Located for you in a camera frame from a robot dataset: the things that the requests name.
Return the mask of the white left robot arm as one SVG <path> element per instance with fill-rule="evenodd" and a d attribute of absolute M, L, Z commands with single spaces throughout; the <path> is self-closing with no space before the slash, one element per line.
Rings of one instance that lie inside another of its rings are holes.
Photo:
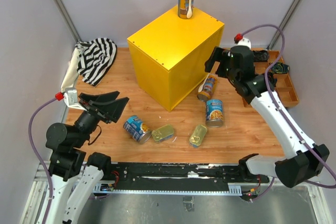
<path fill-rule="evenodd" d="M 113 91 L 100 95 L 79 95 L 83 112 L 73 125 L 52 124 L 46 133 L 46 147 L 52 150 L 46 171 L 49 194 L 37 223 L 77 223 L 81 211 L 98 181 L 112 175 L 111 158 L 102 153 L 89 156 L 81 151 L 99 122 L 116 123 L 129 101 Z"/>

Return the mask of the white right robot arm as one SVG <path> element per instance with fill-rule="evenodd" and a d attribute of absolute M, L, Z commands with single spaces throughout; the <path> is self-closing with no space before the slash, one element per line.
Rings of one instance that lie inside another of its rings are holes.
<path fill-rule="evenodd" d="M 211 72 L 218 62 L 216 75 L 226 78 L 236 92 L 265 120 L 279 141 L 284 157 L 263 157 L 250 154 L 242 158 L 238 177 L 250 182 L 256 175 L 278 178 L 283 185 L 293 188 L 319 175 L 330 154 L 324 145 L 317 145 L 293 120 L 268 75 L 257 74 L 254 54 L 247 46 L 230 50 L 215 47 L 205 62 L 205 71 Z"/>

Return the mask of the yellow tall congee can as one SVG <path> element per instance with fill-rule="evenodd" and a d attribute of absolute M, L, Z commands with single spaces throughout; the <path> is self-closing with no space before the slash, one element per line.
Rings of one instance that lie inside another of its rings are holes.
<path fill-rule="evenodd" d="M 203 102 L 208 101 L 213 96 L 217 82 L 218 78 L 216 75 L 210 73 L 204 80 L 203 84 L 199 87 L 197 98 Z"/>

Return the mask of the blue Progresso soup can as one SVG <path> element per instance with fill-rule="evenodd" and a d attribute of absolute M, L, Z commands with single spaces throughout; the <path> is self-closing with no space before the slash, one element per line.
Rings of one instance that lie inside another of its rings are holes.
<path fill-rule="evenodd" d="M 205 122 L 208 127 L 221 127 L 224 125 L 223 120 L 223 103 L 218 99 L 206 101 Z"/>

